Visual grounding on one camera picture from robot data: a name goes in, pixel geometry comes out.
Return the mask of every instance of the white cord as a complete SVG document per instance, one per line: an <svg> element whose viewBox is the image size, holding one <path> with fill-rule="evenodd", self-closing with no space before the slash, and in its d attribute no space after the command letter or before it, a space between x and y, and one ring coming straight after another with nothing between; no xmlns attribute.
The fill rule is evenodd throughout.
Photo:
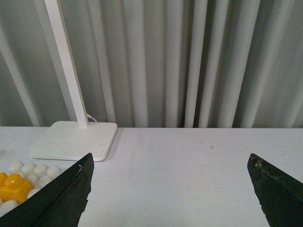
<svg viewBox="0 0 303 227"><path fill-rule="evenodd" d="M93 118L92 116L90 116L88 113L86 113L87 117L90 119L93 119L95 122L97 122L97 120L95 118Z"/></svg>

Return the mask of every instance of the white curtain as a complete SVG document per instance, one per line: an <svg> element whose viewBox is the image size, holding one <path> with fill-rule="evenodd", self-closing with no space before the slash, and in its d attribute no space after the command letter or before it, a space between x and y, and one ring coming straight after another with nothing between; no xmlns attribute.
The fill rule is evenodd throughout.
<svg viewBox="0 0 303 227"><path fill-rule="evenodd" d="M58 4L99 122L303 126L301 0ZM76 121L49 13L44 0L0 1L0 126Z"/></svg>

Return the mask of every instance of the yellow toy block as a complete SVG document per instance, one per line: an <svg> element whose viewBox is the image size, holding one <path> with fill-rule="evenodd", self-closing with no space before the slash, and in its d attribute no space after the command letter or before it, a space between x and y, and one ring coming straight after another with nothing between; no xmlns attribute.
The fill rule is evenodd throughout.
<svg viewBox="0 0 303 227"><path fill-rule="evenodd" d="M19 204L23 203L33 188L30 181L23 179L19 174L8 177L6 173L0 173L0 199L4 202L16 200Z"/></svg>

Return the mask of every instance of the white table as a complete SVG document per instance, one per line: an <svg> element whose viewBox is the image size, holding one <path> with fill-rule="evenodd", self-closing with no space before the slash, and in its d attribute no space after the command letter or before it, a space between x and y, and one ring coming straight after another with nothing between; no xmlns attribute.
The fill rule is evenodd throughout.
<svg viewBox="0 0 303 227"><path fill-rule="evenodd" d="M47 130L0 127L0 171ZM247 171L256 153L303 182L303 129L118 130L95 163L80 227L268 227Z"/></svg>

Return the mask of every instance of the lamp base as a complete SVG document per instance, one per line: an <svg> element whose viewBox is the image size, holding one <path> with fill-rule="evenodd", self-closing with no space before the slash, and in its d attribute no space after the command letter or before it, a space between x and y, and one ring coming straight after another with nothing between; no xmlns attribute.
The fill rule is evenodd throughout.
<svg viewBox="0 0 303 227"><path fill-rule="evenodd" d="M95 162L104 160L117 132L115 123L89 122L79 128L78 122L56 122L29 151L32 158L79 160L92 153Z"/></svg>

